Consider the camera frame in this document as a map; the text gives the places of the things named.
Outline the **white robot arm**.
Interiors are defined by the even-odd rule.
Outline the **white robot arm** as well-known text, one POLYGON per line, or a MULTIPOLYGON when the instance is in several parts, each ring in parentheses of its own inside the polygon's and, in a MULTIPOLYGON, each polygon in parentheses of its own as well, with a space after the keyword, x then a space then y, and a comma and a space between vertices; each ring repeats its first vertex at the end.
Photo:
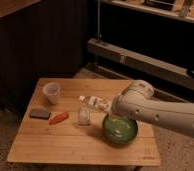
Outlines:
POLYGON ((112 102, 112 112, 194 138, 194 103, 152 100, 154 88, 135 80, 112 102))

